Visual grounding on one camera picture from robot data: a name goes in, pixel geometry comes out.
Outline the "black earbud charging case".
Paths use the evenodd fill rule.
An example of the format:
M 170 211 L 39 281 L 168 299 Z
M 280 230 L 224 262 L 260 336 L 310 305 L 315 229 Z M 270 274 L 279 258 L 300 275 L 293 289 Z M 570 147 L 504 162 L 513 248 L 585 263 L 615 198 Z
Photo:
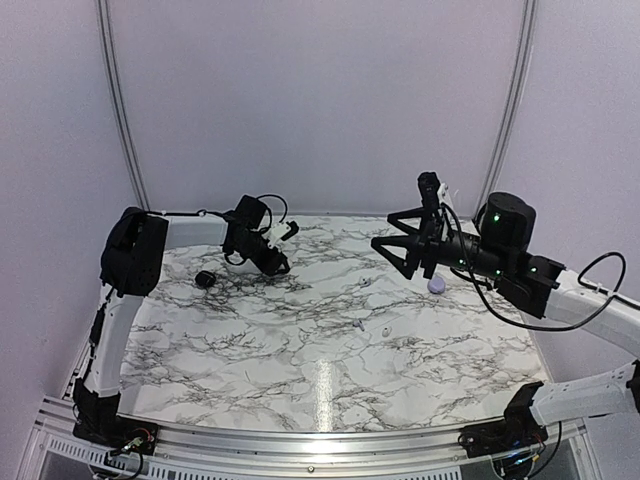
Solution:
M 216 283 L 216 275 L 211 271 L 200 271 L 194 278 L 195 284 L 200 289 L 209 289 Z

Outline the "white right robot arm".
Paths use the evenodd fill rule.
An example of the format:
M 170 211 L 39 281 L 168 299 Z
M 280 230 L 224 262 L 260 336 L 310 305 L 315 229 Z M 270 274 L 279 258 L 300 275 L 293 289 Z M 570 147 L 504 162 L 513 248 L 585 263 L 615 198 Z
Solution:
M 617 282 L 602 287 L 528 247 L 535 210 L 504 192 L 489 195 L 472 233 L 454 209 L 426 194 L 421 207 L 393 213 L 394 236 L 372 248 L 404 277 L 438 266 L 466 274 L 486 311 L 499 322 L 533 334 L 552 382 L 528 384 L 513 398 L 495 430 L 506 448 L 529 437 L 535 425 L 639 411 L 639 304 L 621 295 L 627 263 L 617 259 Z

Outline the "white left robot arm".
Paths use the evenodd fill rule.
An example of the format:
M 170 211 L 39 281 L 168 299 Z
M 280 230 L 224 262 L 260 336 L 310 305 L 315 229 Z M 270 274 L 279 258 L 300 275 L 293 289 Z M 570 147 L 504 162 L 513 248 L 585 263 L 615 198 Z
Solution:
M 133 320 L 158 285 L 167 250 L 209 245 L 226 261 L 237 254 L 264 275 L 290 271 L 279 248 L 299 231 L 283 215 L 273 220 L 261 197 L 245 195 L 227 212 L 145 211 L 127 208 L 109 233 L 100 259 L 101 298 L 90 337 L 90 357 L 74 393 L 111 398 L 120 393 L 120 369 Z

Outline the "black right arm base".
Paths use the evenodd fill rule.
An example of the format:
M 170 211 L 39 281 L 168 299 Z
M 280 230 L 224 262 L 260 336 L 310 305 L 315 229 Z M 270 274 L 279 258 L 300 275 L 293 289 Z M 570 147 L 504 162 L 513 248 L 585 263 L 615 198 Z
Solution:
M 468 425 L 460 430 L 458 445 L 468 458 L 494 455 L 542 443 L 547 429 L 536 422 L 530 407 L 541 381 L 525 384 L 507 404 L 499 420 Z

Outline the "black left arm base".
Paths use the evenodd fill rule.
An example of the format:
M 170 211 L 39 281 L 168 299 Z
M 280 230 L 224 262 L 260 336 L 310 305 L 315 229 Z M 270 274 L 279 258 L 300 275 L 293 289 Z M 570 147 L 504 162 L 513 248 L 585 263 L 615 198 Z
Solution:
M 100 397 L 77 380 L 73 388 L 73 405 L 77 414 L 73 436 L 117 450 L 139 438 L 142 443 L 138 449 L 143 455 L 152 455 L 156 449 L 159 425 L 121 416 L 120 400 L 120 393 Z

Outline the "lavender round charging case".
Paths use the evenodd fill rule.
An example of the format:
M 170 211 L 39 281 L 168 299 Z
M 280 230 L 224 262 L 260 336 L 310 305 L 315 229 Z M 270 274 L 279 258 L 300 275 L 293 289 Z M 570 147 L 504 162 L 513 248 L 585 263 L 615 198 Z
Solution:
M 434 276 L 428 281 L 427 287 L 431 293 L 440 295 L 446 290 L 446 282 L 442 277 Z

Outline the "right aluminium corner post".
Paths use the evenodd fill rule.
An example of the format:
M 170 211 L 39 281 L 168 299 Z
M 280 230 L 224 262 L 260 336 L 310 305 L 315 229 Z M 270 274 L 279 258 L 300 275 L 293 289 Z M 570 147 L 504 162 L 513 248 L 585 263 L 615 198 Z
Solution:
M 512 131 L 522 101 L 529 72 L 538 10 L 538 1 L 526 0 L 523 2 L 515 60 L 507 89 L 506 100 L 492 148 L 489 166 L 482 183 L 480 194 L 476 201 L 473 217 L 476 217 L 479 214 L 482 205 L 488 199 L 489 194 L 496 189 L 500 174 L 506 161 Z

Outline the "aluminium corner post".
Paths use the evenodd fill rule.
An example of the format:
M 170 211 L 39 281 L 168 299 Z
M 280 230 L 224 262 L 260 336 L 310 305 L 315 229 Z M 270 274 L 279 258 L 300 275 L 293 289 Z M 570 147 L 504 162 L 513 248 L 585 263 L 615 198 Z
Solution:
M 125 166 L 138 206 L 142 209 L 149 210 L 151 203 L 144 183 L 142 168 L 130 127 L 119 71 L 111 5 L 110 2 L 106 0 L 97 0 L 95 5 L 108 92 L 114 110 L 116 129 L 123 150 Z
M 529 72 L 538 10 L 538 1 L 526 0 L 523 2 L 515 60 L 507 89 L 506 100 L 492 148 L 489 166 L 482 183 L 480 194 L 476 201 L 473 217 L 476 217 L 479 214 L 482 205 L 488 199 L 489 194 L 496 189 L 500 174 L 506 161 L 512 131 L 522 101 Z

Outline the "aluminium front frame rail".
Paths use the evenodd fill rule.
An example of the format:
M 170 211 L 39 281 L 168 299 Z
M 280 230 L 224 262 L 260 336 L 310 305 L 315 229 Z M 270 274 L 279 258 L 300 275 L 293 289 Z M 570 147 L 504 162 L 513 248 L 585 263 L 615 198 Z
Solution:
M 155 449 L 114 455 L 74 436 L 79 418 L 66 400 L 43 400 L 20 479 L 597 479 L 580 424 L 529 447 L 471 458 L 460 428 L 367 433 L 231 430 L 157 422 Z

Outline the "left aluminium corner post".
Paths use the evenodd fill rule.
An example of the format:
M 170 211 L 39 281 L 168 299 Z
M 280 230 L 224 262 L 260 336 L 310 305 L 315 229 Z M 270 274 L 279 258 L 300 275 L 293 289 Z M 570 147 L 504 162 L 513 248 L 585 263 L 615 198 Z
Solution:
M 119 71 L 111 5 L 110 2 L 106 0 L 97 0 L 95 5 L 108 92 L 114 110 L 116 129 L 123 150 L 125 166 L 138 206 L 142 209 L 149 210 L 151 203 L 144 183 L 142 168 L 130 127 Z

